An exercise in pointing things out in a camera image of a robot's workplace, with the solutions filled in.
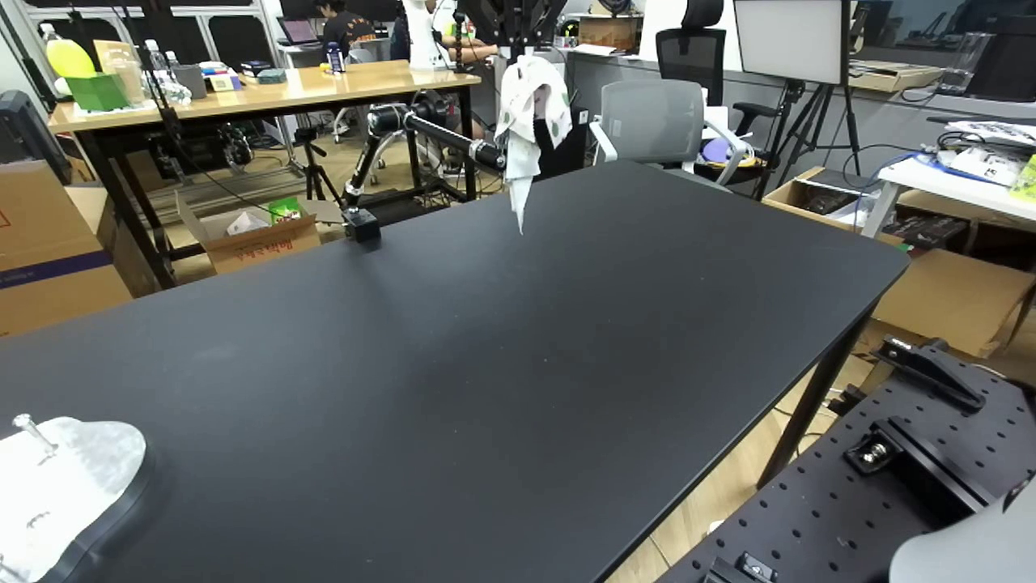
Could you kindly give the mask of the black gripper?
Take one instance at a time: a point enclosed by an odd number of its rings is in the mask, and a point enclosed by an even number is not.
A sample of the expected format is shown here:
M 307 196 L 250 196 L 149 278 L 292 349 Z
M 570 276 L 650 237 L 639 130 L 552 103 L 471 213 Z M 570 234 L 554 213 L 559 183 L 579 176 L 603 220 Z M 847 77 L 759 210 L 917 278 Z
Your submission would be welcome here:
M 488 46 L 513 57 L 524 48 L 549 48 L 567 0 L 461 0 L 461 13 L 472 19 Z

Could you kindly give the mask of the black arm clamp base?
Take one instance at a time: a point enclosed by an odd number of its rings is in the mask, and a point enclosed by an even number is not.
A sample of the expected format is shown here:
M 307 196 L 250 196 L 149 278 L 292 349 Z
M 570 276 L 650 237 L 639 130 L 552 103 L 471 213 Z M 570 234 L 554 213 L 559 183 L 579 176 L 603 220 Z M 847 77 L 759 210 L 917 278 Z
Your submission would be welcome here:
M 348 209 L 342 224 L 353 244 L 375 244 L 382 237 L 379 216 L 366 209 Z

